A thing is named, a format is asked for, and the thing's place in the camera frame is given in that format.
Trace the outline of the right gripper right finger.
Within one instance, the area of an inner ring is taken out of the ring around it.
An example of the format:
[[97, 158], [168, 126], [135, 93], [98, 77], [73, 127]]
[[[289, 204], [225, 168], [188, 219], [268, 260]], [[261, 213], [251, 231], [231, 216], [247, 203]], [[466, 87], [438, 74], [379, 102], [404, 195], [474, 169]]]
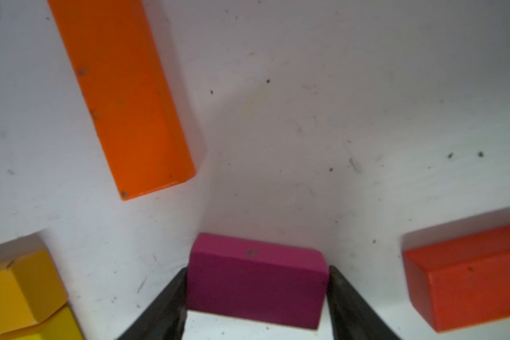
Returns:
[[327, 303], [334, 339], [400, 340], [336, 266], [330, 266]]

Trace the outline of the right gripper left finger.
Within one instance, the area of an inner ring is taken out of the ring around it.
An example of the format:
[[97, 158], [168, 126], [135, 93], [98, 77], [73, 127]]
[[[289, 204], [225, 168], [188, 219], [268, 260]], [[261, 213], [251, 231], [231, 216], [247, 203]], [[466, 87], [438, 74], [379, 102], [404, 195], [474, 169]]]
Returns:
[[181, 340], [187, 319], [187, 268], [181, 269], [119, 340]]

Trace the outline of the magenta block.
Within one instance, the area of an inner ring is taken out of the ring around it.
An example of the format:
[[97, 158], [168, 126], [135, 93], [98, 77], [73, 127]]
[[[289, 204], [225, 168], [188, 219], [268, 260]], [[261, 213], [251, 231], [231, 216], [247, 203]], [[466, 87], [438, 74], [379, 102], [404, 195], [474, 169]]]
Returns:
[[317, 250], [201, 233], [189, 257], [186, 306], [315, 330], [329, 279]]

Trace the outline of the yellow long block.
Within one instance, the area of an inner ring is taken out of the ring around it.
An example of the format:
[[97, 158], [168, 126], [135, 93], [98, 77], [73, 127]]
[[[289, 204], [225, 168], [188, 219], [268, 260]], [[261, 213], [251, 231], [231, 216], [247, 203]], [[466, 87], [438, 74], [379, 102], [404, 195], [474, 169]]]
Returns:
[[84, 336], [66, 305], [40, 324], [1, 334], [0, 340], [84, 340]]

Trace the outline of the red block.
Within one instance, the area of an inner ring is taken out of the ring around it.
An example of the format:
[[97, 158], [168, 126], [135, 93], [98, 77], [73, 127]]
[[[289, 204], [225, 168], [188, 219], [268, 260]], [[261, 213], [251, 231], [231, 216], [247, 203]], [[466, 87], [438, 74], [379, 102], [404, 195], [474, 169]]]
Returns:
[[510, 317], [510, 225], [402, 254], [409, 299], [436, 331]]

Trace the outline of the small orange yellow block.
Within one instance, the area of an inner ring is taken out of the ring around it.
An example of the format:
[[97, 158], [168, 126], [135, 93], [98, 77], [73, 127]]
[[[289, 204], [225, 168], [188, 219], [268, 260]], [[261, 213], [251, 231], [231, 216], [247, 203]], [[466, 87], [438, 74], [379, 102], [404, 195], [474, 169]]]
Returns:
[[49, 251], [0, 262], [0, 334], [40, 324], [67, 301]]

